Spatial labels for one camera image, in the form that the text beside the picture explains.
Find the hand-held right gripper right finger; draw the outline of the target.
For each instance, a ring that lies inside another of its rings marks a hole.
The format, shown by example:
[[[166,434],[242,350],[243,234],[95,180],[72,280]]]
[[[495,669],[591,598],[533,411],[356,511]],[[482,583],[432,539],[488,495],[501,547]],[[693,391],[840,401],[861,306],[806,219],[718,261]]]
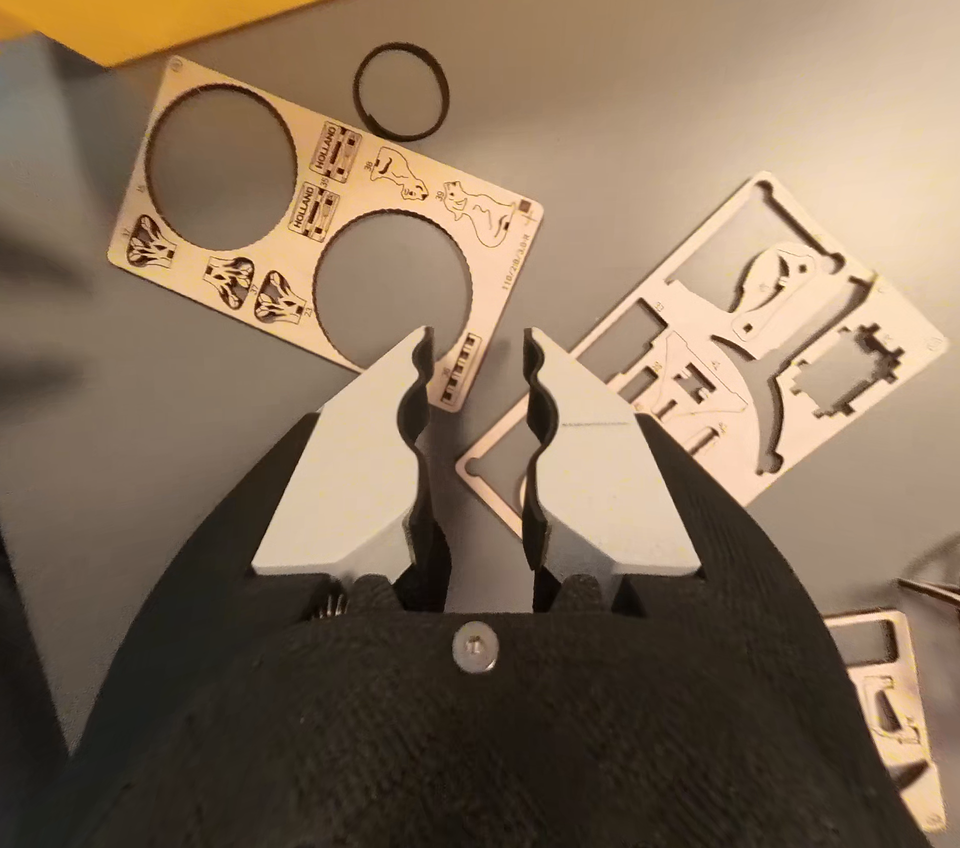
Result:
[[[688,578],[702,563],[638,414],[537,327],[523,337],[526,423],[537,440],[525,477],[522,546],[533,610],[572,578],[612,607],[626,578]]]

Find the wooden sheet with many holes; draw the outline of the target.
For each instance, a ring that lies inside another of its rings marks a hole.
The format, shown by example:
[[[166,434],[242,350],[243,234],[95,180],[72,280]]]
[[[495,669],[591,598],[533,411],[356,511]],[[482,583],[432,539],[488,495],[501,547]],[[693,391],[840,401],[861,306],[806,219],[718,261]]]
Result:
[[[846,674],[874,747],[901,800],[927,834],[947,829],[942,784],[930,745],[914,642],[904,612],[878,609],[829,614],[823,623],[834,641],[856,629],[879,630],[882,657],[846,661]]]

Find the wooden sheet with stepped cutout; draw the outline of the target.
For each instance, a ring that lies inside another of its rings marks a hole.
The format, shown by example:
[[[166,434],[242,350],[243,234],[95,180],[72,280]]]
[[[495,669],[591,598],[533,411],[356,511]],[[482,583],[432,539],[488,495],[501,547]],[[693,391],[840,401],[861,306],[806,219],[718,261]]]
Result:
[[[762,196],[790,235],[741,267],[733,301],[683,264]],[[658,332],[606,385],[648,414],[741,505],[946,353],[949,341],[771,172],[744,182],[583,337],[582,361],[631,311]]]

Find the wooden bicycle model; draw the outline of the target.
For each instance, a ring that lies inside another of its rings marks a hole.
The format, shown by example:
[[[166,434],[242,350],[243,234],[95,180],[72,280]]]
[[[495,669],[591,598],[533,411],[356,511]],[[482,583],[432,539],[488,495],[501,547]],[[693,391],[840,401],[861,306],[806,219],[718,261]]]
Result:
[[[959,615],[958,577],[954,580],[930,580],[921,577],[927,569],[937,567],[958,569],[959,536],[953,534],[937,542],[913,559],[895,578],[895,585],[906,592],[939,602]]]

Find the black rubber band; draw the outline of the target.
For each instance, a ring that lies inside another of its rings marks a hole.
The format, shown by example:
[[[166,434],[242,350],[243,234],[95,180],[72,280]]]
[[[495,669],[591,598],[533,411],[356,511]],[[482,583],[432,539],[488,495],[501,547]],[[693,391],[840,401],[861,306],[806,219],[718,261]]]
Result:
[[[364,77],[372,62],[387,53],[404,53],[414,57],[432,74],[438,88],[439,108],[435,121],[428,128],[411,134],[398,133],[381,124],[367,109],[363,100]],[[429,50],[410,41],[387,41],[369,50],[355,69],[351,96],[355,112],[364,127],[381,139],[399,144],[417,143],[435,135],[446,122],[450,112],[450,82],[445,70]]]

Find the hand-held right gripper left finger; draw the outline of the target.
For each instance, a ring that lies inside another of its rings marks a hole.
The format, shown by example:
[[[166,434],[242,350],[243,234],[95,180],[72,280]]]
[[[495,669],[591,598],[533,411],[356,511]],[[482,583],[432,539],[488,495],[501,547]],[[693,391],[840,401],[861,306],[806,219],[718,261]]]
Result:
[[[434,331],[421,326],[320,410],[251,560],[259,577],[386,578],[408,610],[442,612],[450,548],[418,445]]]

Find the wooden sheet with round holes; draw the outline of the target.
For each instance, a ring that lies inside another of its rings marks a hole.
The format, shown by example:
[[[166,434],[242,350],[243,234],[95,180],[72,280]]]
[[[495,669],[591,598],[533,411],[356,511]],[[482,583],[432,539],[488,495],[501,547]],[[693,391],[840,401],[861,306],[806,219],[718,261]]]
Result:
[[[264,109],[294,156],[292,195],[249,245],[209,249],[160,207],[157,135],[186,101],[234,92]],[[453,242],[470,278],[465,322],[436,357],[429,402],[456,413],[472,392],[545,210],[538,202],[183,57],[168,62],[106,249],[115,267],[351,370],[317,314],[321,261],[364,218],[417,218]]]

